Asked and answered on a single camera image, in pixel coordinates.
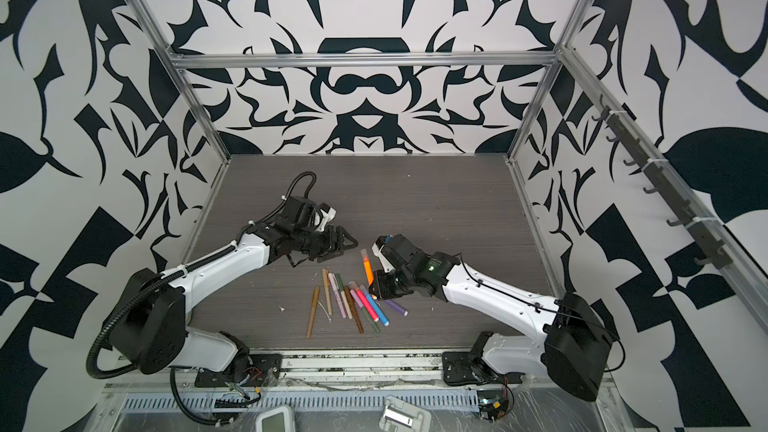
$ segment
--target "blue marker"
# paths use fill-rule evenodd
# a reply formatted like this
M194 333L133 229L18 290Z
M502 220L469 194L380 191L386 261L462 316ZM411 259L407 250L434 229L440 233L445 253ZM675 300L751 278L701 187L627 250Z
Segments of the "blue marker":
M366 299L368 299L368 302L371 303L371 307L373 307L373 311L376 312L376 315L379 316L379 318L382 321L382 324L384 324L384 326L389 325L389 319L384 315L384 312L382 312L382 310L379 308L379 305L373 300L373 297L371 297L371 294L370 292L368 292L368 289L365 287L360 287L360 290L364 291L364 293L366 294Z

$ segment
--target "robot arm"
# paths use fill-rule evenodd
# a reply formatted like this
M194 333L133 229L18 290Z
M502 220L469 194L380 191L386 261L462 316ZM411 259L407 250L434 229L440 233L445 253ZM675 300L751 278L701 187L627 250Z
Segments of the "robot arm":
M312 183L303 197L292 196L294 185L304 176L312 176ZM89 351L86 370L91 377L111 378L134 369L152 374L178 366L222 372L234 384L242 381L249 365L248 348L226 332L185 326L185 315L219 288L283 255L295 267L292 252L305 254L303 260L324 262L357 247L343 227L329 224L336 215L333 208L308 199L314 182L312 172L300 174L278 208L249 222L219 250L159 274L149 269L133 274ZM95 361L108 343L131 366L99 370Z
M481 274L454 255L428 255L402 235L381 236L373 253L384 270L374 272L370 292L379 299L419 291L465 305L513 327L532 340L526 350L504 349L504 337L481 334L470 354L475 376L494 381L539 366L561 388L595 401L613 339L585 300L527 292Z

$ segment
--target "marker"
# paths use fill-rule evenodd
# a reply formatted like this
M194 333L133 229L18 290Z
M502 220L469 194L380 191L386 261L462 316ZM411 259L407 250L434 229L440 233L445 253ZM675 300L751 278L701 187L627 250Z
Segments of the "marker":
M341 301L344 302L344 310L346 310L346 317L352 320L352 311L350 310L350 303L346 300L346 294L344 293L344 279L341 278L340 273L335 273L336 285L339 286L339 295L341 295Z
M341 316L346 318L346 312L344 312L344 303L341 302L341 296L339 295L339 284L336 282L336 277L328 272L328 279L331 281L331 287L333 288L333 294L336 296L336 304L339 305Z
M382 301L382 302L384 302L385 304L389 305L389 307L395 309L397 311L397 313L398 314L402 314L403 317L408 315L408 311L406 310L406 308L404 308L403 306L401 306L397 302L395 302L395 301Z
M373 307L371 307L370 303L368 302L368 299L366 299L366 296L363 294L363 292L360 290L360 287L357 286L357 282L351 281L350 285L355 288L355 292L357 293L357 296L360 298L360 302L365 306L368 313L371 315L371 318L374 322L379 321L379 316L376 314L376 311L373 310Z
M350 288L346 285L344 286L344 296L346 297L346 300L350 303L350 313L352 315L352 318L355 319L355 325L357 325L357 331L362 334L362 324L360 324L360 317L357 316L357 309L355 309L355 303L352 302L352 295L350 293Z
M306 328L306 338L312 338L312 326L315 324L315 311L317 310L317 299L320 296L320 286L315 287L312 293L312 310L310 310L310 326Z
M359 290L359 288L357 287L357 284L355 283L355 281L351 281L350 282L350 292L351 292L350 295L352 296L352 299L354 299L355 303L357 304L357 306L359 308L365 308L366 306L362 304L362 301L360 300L360 297L357 296L356 290Z
M328 269L322 270L322 286L326 288L326 305L328 305L328 315L333 315L333 307L331 307L331 290L328 283Z
M384 315L384 312L382 312L382 310L379 308L379 305L376 303L376 301L373 300L373 297L371 297L368 291L364 288L361 288L360 291L365 291L368 302L371 303L371 307L373 307L374 312L376 312L376 315L378 315L382 320L382 324L384 324L385 327L389 325L389 319L387 319L387 317Z
M360 251L362 255L362 266L366 268L366 277L368 278L368 285L373 283L373 270L371 270L371 263L368 260L368 251L363 249Z
M350 293L351 293L352 295L355 295L355 291L350 291ZM375 331L377 334L380 334L380 333L381 333L381 329L379 328L379 326L378 326L378 325L376 325L376 322L374 322L374 321L373 321L373 319L371 318L371 315L368 313L368 311L366 310L366 308L365 308L365 307L360 307L360 312L362 312L362 314L366 316L366 320L367 320L367 321L368 321L368 323L371 325L371 328L372 328L372 329L373 329L373 330L374 330L374 331Z

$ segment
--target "device screen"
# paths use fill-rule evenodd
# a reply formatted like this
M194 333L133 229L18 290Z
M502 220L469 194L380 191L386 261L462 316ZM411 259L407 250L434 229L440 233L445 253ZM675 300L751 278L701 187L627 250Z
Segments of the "device screen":
M261 421L261 428L264 432L286 432L285 415L274 414Z

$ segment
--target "brown marker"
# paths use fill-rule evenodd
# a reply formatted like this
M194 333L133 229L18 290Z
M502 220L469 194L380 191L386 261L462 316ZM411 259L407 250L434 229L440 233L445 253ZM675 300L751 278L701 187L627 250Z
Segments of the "brown marker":
M344 286L344 294L346 294L346 300L350 303L350 312L352 313L352 318L355 319L355 323L357 324L357 330L362 334L362 324L360 323L360 317L357 315L357 310L355 310L355 303L352 301L352 293L350 292L350 288L346 285Z
M306 338L312 338L312 326L315 324L315 311L317 310L317 299L320 297L320 286L315 287L312 293L312 311L310 312L310 326L306 328Z

